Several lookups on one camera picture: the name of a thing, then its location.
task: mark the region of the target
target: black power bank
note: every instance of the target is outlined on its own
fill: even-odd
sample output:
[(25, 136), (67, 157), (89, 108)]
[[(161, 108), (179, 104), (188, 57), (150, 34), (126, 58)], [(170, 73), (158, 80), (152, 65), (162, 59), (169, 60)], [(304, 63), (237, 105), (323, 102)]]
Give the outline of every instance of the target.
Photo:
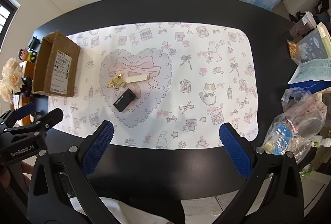
[(114, 107), (116, 107), (119, 112), (122, 112), (136, 97), (137, 96), (130, 89), (127, 89), (114, 103)]

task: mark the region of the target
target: finger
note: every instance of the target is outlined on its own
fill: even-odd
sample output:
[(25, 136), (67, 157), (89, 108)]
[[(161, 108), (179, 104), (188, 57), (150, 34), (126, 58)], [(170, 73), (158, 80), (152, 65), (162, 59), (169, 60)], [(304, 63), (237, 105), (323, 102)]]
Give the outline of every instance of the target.
[(28, 178), (26, 175), (23, 175), (23, 179), (24, 179), (24, 182), (25, 182), (25, 185), (27, 188), (30, 188), (30, 178)]
[(30, 174), (32, 175), (32, 171), (34, 170), (34, 167), (27, 164), (24, 161), (21, 161), (21, 166), (22, 166), (22, 173), (23, 174)]
[(10, 173), (6, 167), (0, 168), (0, 182), (4, 188), (7, 188), (10, 183)]

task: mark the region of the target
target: doll figurine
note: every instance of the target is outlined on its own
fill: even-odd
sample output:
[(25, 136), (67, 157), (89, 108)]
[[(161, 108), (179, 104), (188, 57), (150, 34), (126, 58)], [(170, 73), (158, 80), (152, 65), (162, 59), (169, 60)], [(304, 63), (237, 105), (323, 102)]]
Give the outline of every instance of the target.
[(36, 61), (36, 58), (37, 58), (36, 52), (28, 51), (25, 48), (19, 50), (19, 59), (21, 60), (21, 62), (28, 61), (34, 63)]

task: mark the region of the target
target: black vase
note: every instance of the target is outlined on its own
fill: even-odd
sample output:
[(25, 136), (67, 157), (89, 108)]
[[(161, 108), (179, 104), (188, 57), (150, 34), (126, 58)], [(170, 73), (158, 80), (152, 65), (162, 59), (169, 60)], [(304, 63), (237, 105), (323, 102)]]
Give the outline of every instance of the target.
[(22, 93), (24, 97), (29, 97), (32, 90), (32, 79), (30, 77), (24, 77), (22, 81), (24, 82), (24, 85), (22, 86), (21, 91), (14, 94), (20, 95)]

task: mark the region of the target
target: white desk mat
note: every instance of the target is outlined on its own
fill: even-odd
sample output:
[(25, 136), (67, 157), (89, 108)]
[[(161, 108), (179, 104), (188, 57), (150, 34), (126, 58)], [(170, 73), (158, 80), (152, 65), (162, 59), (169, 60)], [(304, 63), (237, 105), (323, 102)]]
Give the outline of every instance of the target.
[[(49, 97), (48, 109), (63, 110), (54, 128), (92, 134), (103, 120), (114, 124), (112, 144), (158, 149), (222, 146), (219, 126), (230, 122), (254, 140), (257, 90), (247, 36), (238, 29), (190, 23), (111, 26), (69, 36), (81, 46), (75, 97)], [(149, 79), (125, 88), (124, 78)], [(127, 89), (137, 96), (119, 112), (113, 103)]]

